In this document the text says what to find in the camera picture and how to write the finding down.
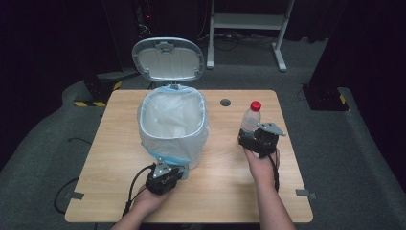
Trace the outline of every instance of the trash can lid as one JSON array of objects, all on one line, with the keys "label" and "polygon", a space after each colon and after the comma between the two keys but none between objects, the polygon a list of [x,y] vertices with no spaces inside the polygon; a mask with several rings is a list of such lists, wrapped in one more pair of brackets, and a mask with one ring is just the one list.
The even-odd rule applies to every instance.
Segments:
[{"label": "trash can lid", "polygon": [[132,48],[132,58],[140,74],[151,81],[194,81],[204,69],[200,48],[177,37],[141,40]]}]

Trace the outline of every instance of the forearm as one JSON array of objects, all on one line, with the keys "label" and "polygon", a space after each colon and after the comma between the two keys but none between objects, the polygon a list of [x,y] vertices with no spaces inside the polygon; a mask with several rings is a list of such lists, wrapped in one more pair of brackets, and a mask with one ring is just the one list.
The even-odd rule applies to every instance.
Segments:
[{"label": "forearm", "polygon": [[111,230],[137,230],[147,216],[143,210],[138,210],[136,207],[130,210],[120,221],[114,224]]},{"label": "forearm", "polygon": [[261,230],[296,229],[271,184],[257,184],[257,197]]}]

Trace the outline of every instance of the clear plastic bag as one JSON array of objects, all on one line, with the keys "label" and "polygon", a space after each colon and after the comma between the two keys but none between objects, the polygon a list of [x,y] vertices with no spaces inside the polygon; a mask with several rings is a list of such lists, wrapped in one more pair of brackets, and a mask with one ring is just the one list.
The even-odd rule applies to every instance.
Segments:
[{"label": "clear plastic bag", "polygon": [[167,164],[195,168],[209,136],[209,116],[204,96],[179,86],[156,88],[138,108],[142,145]]}]

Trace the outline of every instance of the plastic bottle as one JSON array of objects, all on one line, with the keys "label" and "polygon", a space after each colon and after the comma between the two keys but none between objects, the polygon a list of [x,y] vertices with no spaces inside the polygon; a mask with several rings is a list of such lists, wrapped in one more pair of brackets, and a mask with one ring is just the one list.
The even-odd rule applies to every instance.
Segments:
[{"label": "plastic bottle", "polygon": [[242,118],[241,128],[247,136],[254,136],[254,131],[258,129],[257,124],[260,123],[260,107],[260,102],[251,102],[250,108],[248,108]]}]

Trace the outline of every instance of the wire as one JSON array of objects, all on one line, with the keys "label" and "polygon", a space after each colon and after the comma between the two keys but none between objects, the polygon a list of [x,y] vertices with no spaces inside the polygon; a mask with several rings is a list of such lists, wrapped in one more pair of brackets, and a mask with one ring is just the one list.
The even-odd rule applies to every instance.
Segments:
[{"label": "wire", "polygon": [[144,37],[145,34],[147,34],[147,37],[151,37],[151,36],[152,36],[152,32],[151,32],[151,30],[149,29],[148,26],[143,25],[143,24],[140,24],[140,23],[137,23],[137,22],[135,22],[135,24],[137,24],[138,27],[139,27],[140,30],[141,30],[141,31],[139,32],[139,35],[138,35],[139,38],[144,39],[144,38],[145,38],[145,37]]},{"label": "wire", "polygon": [[131,207],[132,201],[135,199],[135,197],[137,197],[137,195],[139,195],[143,190],[146,189],[146,188],[144,188],[142,191],[138,192],[138,194],[135,195],[134,198],[131,198],[131,197],[132,197],[132,190],[133,190],[133,188],[134,188],[135,181],[138,179],[138,177],[141,175],[141,173],[143,173],[145,170],[147,170],[147,169],[153,169],[153,166],[154,166],[154,164],[149,165],[149,166],[146,166],[146,167],[142,168],[142,169],[135,175],[134,179],[132,180],[131,186],[130,186],[130,188],[129,188],[128,201],[125,203],[125,208],[124,208],[124,211],[123,211],[123,216],[129,212],[129,208]]},{"label": "wire", "polygon": [[[278,151],[275,151],[276,155],[276,160],[278,162]],[[272,159],[271,155],[268,155],[268,158],[271,160],[271,164],[272,164],[272,168],[274,170],[274,180],[275,180],[275,190],[278,192],[279,191],[279,187],[280,187],[280,183],[279,183],[279,173],[278,173],[278,167],[275,164],[274,160]]]},{"label": "wire", "polygon": [[68,141],[69,141],[69,142],[72,142],[73,140],[79,140],[79,141],[85,142],[85,143],[87,143],[87,144],[89,144],[89,145],[92,145],[91,142],[86,141],[86,140],[81,139],[81,138],[78,138],[78,137],[71,137],[71,138],[68,138]]},{"label": "wire", "polygon": [[59,213],[61,213],[61,214],[63,214],[63,215],[66,214],[66,211],[61,210],[61,209],[57,206],[57,197],[60,195],[60,193],[62,192],[62,190],[64,190],[68,185],[70,185],[71,183],[77,181],[78,179],[79,179],[79,178],[77,177],[77,178],[74,178],[74,179],[69,180],[66,184],[64,184],[64,185],[62,186],[62,188],[59,189],[59,191],[57,191],[57,193],[56,193],[56,195],[55,195],[55,198],[54,198],[54,208],[56,209],[57,212],[59,212]]},{"label": "wire", "polygon": [[147,89],[154,89],[154,88],[156,88],[156,83],[155,83],[155,81],[152,81]]},{"label": "wire", "polygon": [[205,13],[205,15],[204,15],[203,26],[202,26],[202,29],[200,30],[200,33],[197,35],[197,38],[199,38],[199,37],[202,35],[203,30],[204,30],[204,27],[206,26],[207,13],[208,13],[208,10],[209,10],[209,1],[210,1],[210,0],[207,0],[207,1],[206,1],[206,13]]},{"label": "wire", "polygon": [[239,45],[239,39],[236,38],[236,37],[234,37],[234,36],[222,38],[221,40],[225,40],[225,41],[236,41],[236,44],[235,44],[233,47],[228,48],[228,49],[223,49],[223,48],[220,48],[220,47],[218,47],[218,46],[215,46],[215,48],[216,48],[217,50],[220,50],[220,51],[232,51],[232,50],[234,50],[234,49]]}]

